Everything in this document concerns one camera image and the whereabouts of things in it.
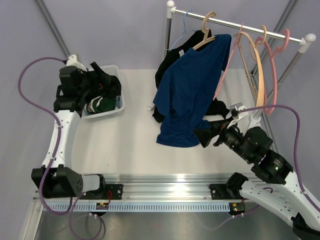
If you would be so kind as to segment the black t-shirt back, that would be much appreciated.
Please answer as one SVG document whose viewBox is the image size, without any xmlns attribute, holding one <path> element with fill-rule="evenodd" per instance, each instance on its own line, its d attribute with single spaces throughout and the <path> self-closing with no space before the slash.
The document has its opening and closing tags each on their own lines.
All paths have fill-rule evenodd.
<svg viewBox="0 0 320 240">
<path fill-rule="evenodd" d="M 189 50 L 189 48 L 195 46 L 196 44 L 200 43 L 204 38 L 204 33 L 201 30 L 197 30 L 194 34 L 181 46 L 174 48 L 173 50 L 169 50 L 166 54 L 164 60 L 161 62 L 158 70 L 155 73 L 155 86 L 158 89 L 161 80 L 165 71 L 180 57 L 184 55 L 184 53 Z M 226 54 L 224 57 L 224 62 L 222 65 L 222 71 L 225 70 L 229 58 L 230 53 L 230 43 L 227 47 Z M 227 115 L 230 113 L 230 110 L 227 109 L 226 104 L 223 101 L 217 100 L 215 98 L 208 107 L 205 116 L 222 116 L 224 119 L 227 118 Z M 164 116 L 158 111 L 158 108 L 155 106 L 153 110 L 152 117 L 155 119 L 156 122 L 162 123 L 164 120 Z"/>
</svg>

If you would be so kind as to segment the left small circuit board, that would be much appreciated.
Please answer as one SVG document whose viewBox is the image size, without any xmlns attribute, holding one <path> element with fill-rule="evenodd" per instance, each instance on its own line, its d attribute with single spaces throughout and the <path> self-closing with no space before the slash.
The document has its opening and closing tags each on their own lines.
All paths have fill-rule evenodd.
<svg viewBox="0 0 320 240">
<path fill-rule="evenodd" d="M 107 211 L 109 209 L 109 203 L 108 202 L 99 202 L 96 204 L 96 210 L 99 211 Z"/>
</svg>

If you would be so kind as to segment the beige wooden hanger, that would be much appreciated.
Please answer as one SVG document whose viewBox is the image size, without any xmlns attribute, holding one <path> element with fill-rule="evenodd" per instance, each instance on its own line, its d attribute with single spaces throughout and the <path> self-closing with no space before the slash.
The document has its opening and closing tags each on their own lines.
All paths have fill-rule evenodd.
<svg viewBox="0 0 320 240">
<path fill-rule="evenodd" d="M 266 38 L 267 38 L 267 28 L 264 25 L 262 25 L 260 28 L 263 30 L 263 37 L 260 37 L 260 38 L 258 37 L 255 41 L 252 39 L 252 37 L 247 32 L 242 31 L 242 27 L 240 28 L 239 32 L 234 35 L 234 37 L 237 37 L 235 43 L 239 49 L 239 53 L 240 53 L 240 56 L 241 56 L 241 59 L 243 62 L 244 71 L 245 71 L 247 80 L 250 83 L 250 86 L 253 87 L 253 96 L 256 100 L 256 103 L 255 103 L 256 107 L 261 107 L 265 103 L 265 81 L 264 81 L 262 61 L 261 61 L 261 57 L 260 57 L 260 54 L 258 51 L 258 46 L 263 45 L 265 43 Z M 247 66 L 243 51 L 242 51 L 241 39 L 243 36 L 245 36 L 248 39 L 251 56 L 257 64 L 257 70 L 258 70 L 258 87 L 257 87 L 257 89 L 254 87 L 253 79 L 250 76 L 249 69 L 248 69 L 248 66 Z"/>
<path fill-rule="evenodd" d="M 204 45 L 206 45 L 216 39 L 216 37 L 214 35 L 209 37 L 210 29 L 206 27 L 206 24 L 207 24 L 209 18 L 211 18 L 211 17 L 214 17 L 214 18 L 216 17 L 216 13 L 214 11 L 209 12 L 205 16 L 205 18 L 203 19 L 202 26 L 201 26 L 201 31 L 204 33 L 203 40 L 193 47 L 194 50 L 198 50 L 202 46 L 204 46 Z"/>
</svg>

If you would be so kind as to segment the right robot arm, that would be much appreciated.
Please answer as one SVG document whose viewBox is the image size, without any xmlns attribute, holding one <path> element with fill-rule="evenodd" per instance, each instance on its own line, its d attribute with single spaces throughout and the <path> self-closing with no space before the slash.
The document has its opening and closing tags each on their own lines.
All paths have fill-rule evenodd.
<svg viewBox="0 0 320 240">
<path fill-rule="evenodd" d="M 232 199 L 251 200 L 267 209 L 292 227 L 301 240 L 318 240 L 320 214 L 303 194 L 294 168 L 284 157 L 271 150 L 273 141 L 261 127 L 255 126 L 241 133 L 230 122 L 231 119 L 211 121 L 210 128 L 195 129 L 193 132 L 204 148 L 217 137 L 213 146 L 225 144 L 252 165 L 251 171 L 256 177 L 281 192 L 285 199 L 265 191 L 238 172 L 232 174 L 224 184 L 227 195 Z"/>
</svg>

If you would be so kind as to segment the light blue t-shirt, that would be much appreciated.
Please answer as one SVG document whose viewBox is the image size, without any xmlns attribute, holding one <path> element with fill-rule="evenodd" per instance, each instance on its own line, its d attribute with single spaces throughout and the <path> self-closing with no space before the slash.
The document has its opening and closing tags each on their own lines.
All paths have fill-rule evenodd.
<svg viewBox="0 0 320 240">
<path fill-rule="evenodd" d="M 115 98 L 115 110 L 119 110 L 122 107 L 121 96 Z"/>
</svg>

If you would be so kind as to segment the right small circuit board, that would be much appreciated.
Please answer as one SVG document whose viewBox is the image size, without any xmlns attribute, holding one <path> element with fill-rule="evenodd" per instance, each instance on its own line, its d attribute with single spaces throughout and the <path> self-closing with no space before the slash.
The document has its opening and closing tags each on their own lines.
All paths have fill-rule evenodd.
<svg viewBox="0 0 320 240">
<path fill-rule="evenodd" d="M 229 203 L 229 214 L 232 216 L 244 214 L 246 211 L 245 202 L 233 202 Z"/>
</svg>

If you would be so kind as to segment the green and white raglan shirt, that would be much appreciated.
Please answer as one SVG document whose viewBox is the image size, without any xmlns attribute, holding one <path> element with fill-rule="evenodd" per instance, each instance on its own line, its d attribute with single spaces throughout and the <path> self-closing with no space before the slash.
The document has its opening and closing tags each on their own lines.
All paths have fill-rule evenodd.
<svg viewBox="0 0 320 240">
<path fill-rule="evenodd" d="M 90 115 L 100 114 L 115 110 L 116 97 L 108 98 L 98 96 L 90 100 L 84 107 Z"/>
</svg>

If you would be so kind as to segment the pink plastic hanger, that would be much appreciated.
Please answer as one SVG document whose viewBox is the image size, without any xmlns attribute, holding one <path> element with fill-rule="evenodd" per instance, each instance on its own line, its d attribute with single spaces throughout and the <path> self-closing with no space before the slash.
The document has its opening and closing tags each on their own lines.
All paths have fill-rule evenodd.
<svg viewBox="0 0 320 240">
<path fill-rule="evenodd" d="M 289 37 L 290 37 L 290 30 L 285 28 L 283 30 L 283 34 L 285 36 L 284 38 L 284 43 L 281 46 L 278 46 L 274 51 L 271 50 L 270 45 L 266 41 L 267 37 L 267 29 L 264 25 L 261 26 L 263 29 L 263 37 L 259 36 L 255 40 L 255 45 L 254 47 L 256 48 L 257 46 L 264 45 L 265 49 L 267 50 L 268 53 L 268 58 L 270 62 L 270 68 L 271 68 L 271 73 L 272 73 L 272 80 L 273 80 L 273 88 L 272 88 L 272 105 L 275 105 L 277 103 L 277 97 L 278 97 L 278 79 L 277 79 L 277 70 L 276 70 L 276 64 L 275 64 L 275 57 L 277 54 L 282 53 L 286 50 L 288 43 L 289 43 Z"/>
</svg>

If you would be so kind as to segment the small circuit board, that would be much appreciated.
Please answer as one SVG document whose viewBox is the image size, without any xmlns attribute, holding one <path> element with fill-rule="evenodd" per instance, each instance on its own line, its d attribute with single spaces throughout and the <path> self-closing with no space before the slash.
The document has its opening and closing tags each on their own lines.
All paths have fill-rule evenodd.
<svg viewBox="0 0 320 240">
<path fill-rule="evenodd" d="M 229 203 L 229 214 L 232 216 L 244 214 L 246 211 L 245 202 L 233 202 Z"/>
<path fill-rule="evenodd" d="M 99 211 L 107 211 L 109 209 L 109 203 L 108 202 L 99 202 L 96 204 L 96 210 Z"/>
</svg>

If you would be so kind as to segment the aluminium rail frame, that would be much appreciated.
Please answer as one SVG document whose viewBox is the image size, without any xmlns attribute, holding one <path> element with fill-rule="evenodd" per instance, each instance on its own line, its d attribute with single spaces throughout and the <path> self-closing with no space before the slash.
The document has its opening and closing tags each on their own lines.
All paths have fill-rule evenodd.
<svg viewBox="0 0 320 240">
<path fill-rule="evenodd" d="M 210 184 L 224 184 L 231 173 L 104 174 L 107 184 L 122 184 L 112 199 L 124 202 L 187 202 L 210 200 Z"/>
</svg>

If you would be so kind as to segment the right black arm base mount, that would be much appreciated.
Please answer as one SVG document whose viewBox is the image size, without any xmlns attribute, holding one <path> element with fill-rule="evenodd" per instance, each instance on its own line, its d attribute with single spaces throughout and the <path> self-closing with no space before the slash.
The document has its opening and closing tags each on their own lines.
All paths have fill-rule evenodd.
<svg viewBox="0 0 320 240">
<path fill-rule="evenodd" d="M 208 186 L 212 200 L 241 200 L 241 196 L 232 196 L 228 191 L 226 184 L 217 183 Z"/>
</svg>

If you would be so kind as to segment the black t-shirt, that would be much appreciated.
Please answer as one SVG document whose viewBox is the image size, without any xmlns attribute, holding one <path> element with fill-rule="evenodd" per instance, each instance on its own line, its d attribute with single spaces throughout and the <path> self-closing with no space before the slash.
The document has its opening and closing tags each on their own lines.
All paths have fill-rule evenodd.
<svg viewBox="0 0 320 240">
<path fill-rule="evenodd" d="M 197 30 L 194 34 L 181 46 L 174 48 L 173 50 L 169 50 L 166 54 L 164 60 L 161 62 L 158 70 L 155 73 L 155 86 L 158 89 L 161 80 L 165 71 L 180 57 L 184 55 L 184 53 L 189 50 L 189 48 L 195 46 L 196 44 L 200 43 L 204 38 L 204 33 L 201 30 Z M 222 71 L 225 70 L 229 58 L 230 53 L 230 43 L 227 47 L 226 54 L 224 57 L 224 62 L 222 65 Z M 217 100 L 215 98 L 208 107 L 205 116 L 222 116 L 224 119 L 227 118 L 227 115 L 230 113 L 230 110 L 227 109 L 226 104 L 223 101 Z M 158 108 L 155 106 L 153 110 L 152 117 L 155 119 L 156 122 L 162 123 L 164 120 L 164 116 L 158 111 Z"/>
<path fill-rule="evenodd" d="M 108 97 L 108 98 L 114 98 L 121 95 L 122 91 L 122 85 L 118 78 L 114 75 L 109 75 L 110 77 L 110 85 L 109 86 L 103 86 L 102 94 L 100 96 L 102 97 Z"/>
</svg>

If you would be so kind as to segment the white metal clothes rack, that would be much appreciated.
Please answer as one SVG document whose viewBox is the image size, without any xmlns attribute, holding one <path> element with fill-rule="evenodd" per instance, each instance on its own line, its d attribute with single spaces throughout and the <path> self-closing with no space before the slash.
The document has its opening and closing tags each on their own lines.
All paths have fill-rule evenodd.
<svg viewBox="0 0 320 240">
<path fill-rule="evenodd" d="M 175 2 L 173 0 L 167 1 L 167 3 L 166 3 L 166 31 L 165 31 L 165 45 L 164 45 L 164 54 L 165 55 L 170 50 L 169 47 L 170 47 L 170 37 L 171 37 L 171 27 L 172 27 L 173 15 L 179 14 L 179 15 L 184 16 L 184 14 L 186 12 L 187 11 L 185 11 L 185 10 L 178 9 L 175 6 Z M 187 15 L 187 17 L 193 18 L 193 19 L 198 19 L 198 20 L 204 20 L 204 18 L 205 18 L 205 16 L 200 15 L 198 13 L 194 13 L 194 12 L 190 12 Z M 250 26 L 245 26 L 243 24 L 234 23 L 234 22 L 221 20 L 221 19 L 217 19 L 217 18 L 212 18 L 212 17 L 209 18 L 208 22 L 213 23 L 213 24 L 217 24 L 217 25 L 221 25 L 224 27 L 238 29 L 238 30 L 240 30 L 240 28 L 242 28 L 242 31 L 255 33 L 255 34 L 260 35 L 260 37 L 264 36 L 264 32 L 262 29 L 258 29 L 258 28 L 254 28 L 254 27 L 250 27 Z M 266 41 L 270 45 L 272 51 L 274 51 L 278 46 L 282 46 L 284 43 L 284 40 L 285 40 L 285 35 L 283 33 L 280 34 L 277 32 L 272 32 L 272 31 L 266 30 Z M 289 37 L 289 42 L 298 44 L 299 49 L 298 49 L 297 53 L 295 54 L 295 56 L 293 57 L 293 59 L 291 60 L 291 62 L 289 63 L 289 65 L 287 66 L 287 68 L 285 69 L 285 71 L 283 72 L 283 74 L 281 75 L 281 77 L 279 79 L 277 79 L 277 83 L 278 83 L 277 90 L 280 88 L 280 86 L 283 84 L 283 82 L 287 79 L 288 75 L 290 74 L 292 69 L 295 67 L 295 65 L 297 64 L 299 59 L 309 49 L 309 47 L 311 46 L 311 44 L 315 40 L 316 40 L 316 35 L 313 33 L 307 34 L 305 37 L 303 37 L 301 39 L 294 38 L 291 36 Z M 264 50 L 264 52 L 260 56 L 261 63 L 263 62 L 264 54 L 268 54 L 266 49 Z M 249 73 L 252 78 L 254 78 L 256 76 L 256 74 L 258 74 L 257 64 L 254 69 L 257 72 L 252 71 L 251 73 Z M 267 106 L 265 113 L 267 115 L 270 115 L 272 113 L 272 110 L 275 108 L 274 105 L 272 105 L 272 98 L 273 98 L 272 97 L 272 90 L 269 92 L 268 95 L 264 96 L 264 103 Z"/>
</svg>

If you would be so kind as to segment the white plastic basket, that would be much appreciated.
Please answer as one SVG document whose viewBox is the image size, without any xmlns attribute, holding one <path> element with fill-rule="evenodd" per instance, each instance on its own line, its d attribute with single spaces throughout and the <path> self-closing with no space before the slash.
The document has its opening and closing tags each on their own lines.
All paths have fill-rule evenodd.
<svg viewBox="0 0 320 240">
<path fill-rule="evenodd" d="M 110 76 L 115 76 L 118 78 L 120 83 L 122 84 L 122 81 L 120 80 L 119 76 L 119 68 L 116 65 L 105 65 L 100 67 L 106 74 Z M 98 119 L 98 118 L 112 118 L 120 116 L 123 113 L 123 110 L 125 109 L 125 99 L 123 94 L 123 88 L 121 88 L 121 95 L 115 97 L 115 105 L 114 109 L 110 111 L 103 111 L 100 113 L 91 113 L 87 111 L 86 108 L 82 111 L 82 119 Z"/>
</svg>

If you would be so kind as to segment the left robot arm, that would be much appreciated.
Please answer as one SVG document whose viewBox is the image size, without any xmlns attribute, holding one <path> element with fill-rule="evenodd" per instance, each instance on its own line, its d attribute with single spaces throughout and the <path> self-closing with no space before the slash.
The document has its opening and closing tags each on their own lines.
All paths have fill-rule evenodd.
<svg viewBox="0 0 320 240">
<path fill-rule="evenodd" d="M 102 174 L 81 175 L 72 170 L 71 158 L 77 127 L 89 99 L 111 82 L 96 62 L 92 70 L 80 69 L 68 63 L 59 70 L 58 85 L 53 103 L 54 128 L 48 156 L 40 168 L 34 168 L 31 179 L 45 199 L 75 198 L 103 199 L 108 192 Z"/>
</svg>

